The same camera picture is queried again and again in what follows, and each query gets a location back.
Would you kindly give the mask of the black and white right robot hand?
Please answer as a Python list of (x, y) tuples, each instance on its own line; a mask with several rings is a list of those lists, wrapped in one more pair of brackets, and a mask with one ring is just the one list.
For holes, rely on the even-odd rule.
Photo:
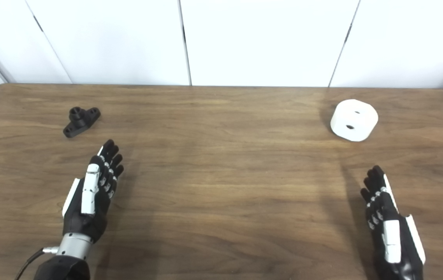
[(380, 280), (422, 280), (426, 255), (412, 215), (403, 216), (386, 173), (367, 171), (360, 194), (373, 240), (373, 266)]

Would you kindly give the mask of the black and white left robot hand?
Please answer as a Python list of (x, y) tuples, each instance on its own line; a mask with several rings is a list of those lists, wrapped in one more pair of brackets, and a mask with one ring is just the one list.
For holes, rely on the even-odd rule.
[(63, 235), (83, 234), (96, 243), (104, 234), (111, 199), (124, 171), (119, 150), (109, 139), (90, 159), (85, 175), (74, 179), (62, 209)]

